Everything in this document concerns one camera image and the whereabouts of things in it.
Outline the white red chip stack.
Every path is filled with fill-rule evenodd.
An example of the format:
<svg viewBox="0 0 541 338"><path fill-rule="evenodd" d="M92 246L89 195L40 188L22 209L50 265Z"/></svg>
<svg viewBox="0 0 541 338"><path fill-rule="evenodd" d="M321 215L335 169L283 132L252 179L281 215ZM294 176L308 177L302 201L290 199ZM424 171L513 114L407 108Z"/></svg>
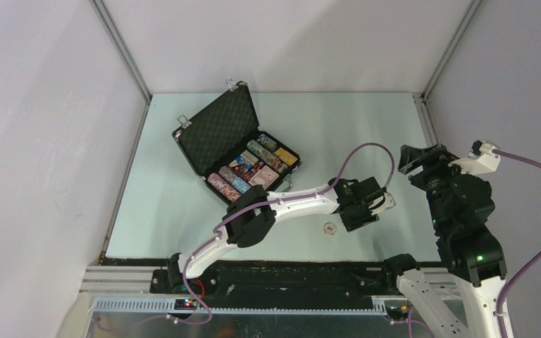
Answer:
<svg viewBox="0 0 541 338"><path fill-rule="evenodd" d="M323 231L327 235L330 235L330 236L335 235L337 232L337 226L334 223L325 223L323 225Z"/></svg>

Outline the light blue chip stack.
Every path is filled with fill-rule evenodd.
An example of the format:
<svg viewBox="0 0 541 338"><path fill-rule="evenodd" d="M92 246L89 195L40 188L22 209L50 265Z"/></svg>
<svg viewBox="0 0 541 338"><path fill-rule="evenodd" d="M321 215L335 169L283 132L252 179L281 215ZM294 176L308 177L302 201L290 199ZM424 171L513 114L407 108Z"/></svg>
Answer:
<svg viewBox="0 0 541 338"><path fill-rule="evenodd" d="M244 181L241 177L236 177L232 182L231 185L240 193L245 194L250 188L251 185Z"/></svg>

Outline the blue patterned card deck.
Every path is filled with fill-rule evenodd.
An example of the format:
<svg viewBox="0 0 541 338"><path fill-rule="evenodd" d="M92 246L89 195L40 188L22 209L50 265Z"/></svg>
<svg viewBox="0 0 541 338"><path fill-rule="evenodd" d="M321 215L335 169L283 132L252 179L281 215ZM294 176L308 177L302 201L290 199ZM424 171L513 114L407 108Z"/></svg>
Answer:
<svg viewBox="0 0 541 338"><path fill-rule="evenodd" d="M229 168L235 174L242 178L243 174L245 174L253 165L257 164L258 162L259 159L253 153L245 150L230 162Z"/></svg>

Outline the purple grey chip stack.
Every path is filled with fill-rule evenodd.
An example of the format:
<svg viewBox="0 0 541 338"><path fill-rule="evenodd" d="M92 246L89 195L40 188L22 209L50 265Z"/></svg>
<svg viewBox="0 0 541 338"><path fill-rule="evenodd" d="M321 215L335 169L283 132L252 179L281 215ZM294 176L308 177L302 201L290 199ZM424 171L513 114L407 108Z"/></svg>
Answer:
<svg viewBox="0 0 541 338"><path fill-rule="evenodd" d="M236 179L240 178L227 166L221 167L218 171L218 174L229 184L233 184Z"/></svg>

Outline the black poker set case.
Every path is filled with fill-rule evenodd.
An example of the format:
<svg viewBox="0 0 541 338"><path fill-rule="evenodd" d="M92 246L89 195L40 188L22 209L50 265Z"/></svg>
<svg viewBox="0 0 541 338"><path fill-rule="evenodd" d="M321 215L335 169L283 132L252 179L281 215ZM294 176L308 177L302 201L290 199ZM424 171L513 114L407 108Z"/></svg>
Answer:
<svg viewBox="0 0 541 338"><path fill-rule="evenodd" d="M279 174L279 178L266 191L276 190L282 183L291 180L290 175L299 167L299 154L268 134L259 124L254 102L246 82L240 81L229 86L228 91L203 108L191 119L181 115L178 117L181 127L173 136L194 172L205 182L206 186L227 205L230 203L217 192L206 178L217 173L221 167L247 149L250 140L265 133L274 139L278 148L282 147L299 157L299 162Z"/></svg>

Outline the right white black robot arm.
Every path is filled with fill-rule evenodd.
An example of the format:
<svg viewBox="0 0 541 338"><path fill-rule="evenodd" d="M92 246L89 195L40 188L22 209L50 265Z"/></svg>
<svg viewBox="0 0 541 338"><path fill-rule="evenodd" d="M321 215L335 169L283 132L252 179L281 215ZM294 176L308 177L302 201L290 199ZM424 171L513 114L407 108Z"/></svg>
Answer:
<svg viewBox="0 0 541 338"><path fill-rule="evenodd" d="M384 290L405 294L438 337L512 337L505 300L506 262L501 244L486 226L495 210L492 188L482 174L498 169L501 157L489 141L474 142L459 158L443 145L400 148L398 171L425 192L440 259L460 291L468 327L425 286L413 267L386 270Z"/></svg>

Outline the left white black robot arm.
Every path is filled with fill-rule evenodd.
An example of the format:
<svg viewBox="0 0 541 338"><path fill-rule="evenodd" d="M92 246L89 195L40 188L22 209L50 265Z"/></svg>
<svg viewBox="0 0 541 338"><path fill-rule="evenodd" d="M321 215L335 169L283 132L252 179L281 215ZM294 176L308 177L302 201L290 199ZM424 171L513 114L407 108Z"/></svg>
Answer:
<svg viewBox="0 0 541 338"><path fill-rule="evenodd" d="M276 223L308 215L337 214L352 232L379 219L395 206L394 197L374 177L363 181L335 177L327 184L294 192L252 187L229 205L213 234L197 248L176 253L167 263L168 285L186 293L212 263L238 248L260 243Z"/></svg>

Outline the yellow poker chip stack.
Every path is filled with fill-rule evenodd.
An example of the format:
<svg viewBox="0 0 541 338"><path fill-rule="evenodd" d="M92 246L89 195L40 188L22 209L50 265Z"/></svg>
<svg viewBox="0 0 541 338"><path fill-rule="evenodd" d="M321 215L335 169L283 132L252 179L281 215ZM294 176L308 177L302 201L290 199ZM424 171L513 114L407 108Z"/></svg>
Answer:
<svg viewBox="0 0 541 338"><path fill-rule="evenodd" d="M282 147L277 148L273 154L288 166L293 166L299 162L299 157Z"/></svg>

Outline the red playing card deck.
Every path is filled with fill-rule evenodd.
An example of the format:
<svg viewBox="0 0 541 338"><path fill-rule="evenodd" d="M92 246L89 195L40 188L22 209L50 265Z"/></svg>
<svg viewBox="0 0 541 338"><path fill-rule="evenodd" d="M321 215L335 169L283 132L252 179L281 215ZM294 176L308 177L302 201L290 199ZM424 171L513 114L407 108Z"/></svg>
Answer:
<svg viewBox="0 0 541 338"><path fill-rule="evenodd" d="M279 174L277 174L273 169L269 168L268 166L264 166L252 175L248 183L251 186L261 185L264 189L267 189L278 178Z"/></svg>

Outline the green poker chip stack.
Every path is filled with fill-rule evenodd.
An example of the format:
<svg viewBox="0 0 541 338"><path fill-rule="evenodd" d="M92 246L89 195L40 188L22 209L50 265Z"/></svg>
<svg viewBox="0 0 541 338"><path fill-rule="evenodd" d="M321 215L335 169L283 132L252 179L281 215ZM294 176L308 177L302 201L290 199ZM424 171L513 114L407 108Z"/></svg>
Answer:
<svg viewBox="0 0 541 338"><path fill-rule="evenodd" d="M254 140L250 140L247 143L247 149L279 174L288 169L288 165L286 163L282 162L276 155Z"/></svg>

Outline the blue white chip stack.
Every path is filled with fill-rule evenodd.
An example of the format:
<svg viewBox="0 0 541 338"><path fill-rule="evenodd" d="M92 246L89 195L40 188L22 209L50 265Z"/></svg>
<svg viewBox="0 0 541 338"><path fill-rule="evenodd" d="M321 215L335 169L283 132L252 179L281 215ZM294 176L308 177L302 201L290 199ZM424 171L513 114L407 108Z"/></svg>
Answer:
<svg viewBox="0 0 541 338"><path fill-rule="evenodd" d="M257 138L256 138L256 141L261 145L263 146L265 149L269 150L270 152L275 152L276 149L278 148L278 144L277 142L272 139L271 137L269 137L267 134L265 133L261 133Z"/></svg>

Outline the red dice in case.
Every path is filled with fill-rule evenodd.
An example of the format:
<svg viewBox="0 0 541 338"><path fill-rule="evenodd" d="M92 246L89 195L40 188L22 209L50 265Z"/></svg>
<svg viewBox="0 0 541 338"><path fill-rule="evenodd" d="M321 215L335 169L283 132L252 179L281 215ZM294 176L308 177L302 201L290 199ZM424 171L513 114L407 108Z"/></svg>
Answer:
<svg viewBox="0 0 541 338"><path fill-rule="evenodd" d="M265 163L263 161L259 161L257 164L253 165L245 174L243 174L242 178L249 182L255 174L263 169L265 167Z"/></svg>

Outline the red white chip row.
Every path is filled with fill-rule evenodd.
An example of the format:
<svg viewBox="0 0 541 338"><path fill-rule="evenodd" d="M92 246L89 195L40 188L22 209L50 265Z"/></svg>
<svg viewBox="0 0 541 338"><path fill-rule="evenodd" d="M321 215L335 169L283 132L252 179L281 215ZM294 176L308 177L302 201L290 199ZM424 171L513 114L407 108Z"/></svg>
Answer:
<svg viewBox="0 0 541 338"><path fill-rule="evenodd" d="M219 174L211 173L206 181L230 203L236 202L241 194L229 183L227 183Z"/></svg>

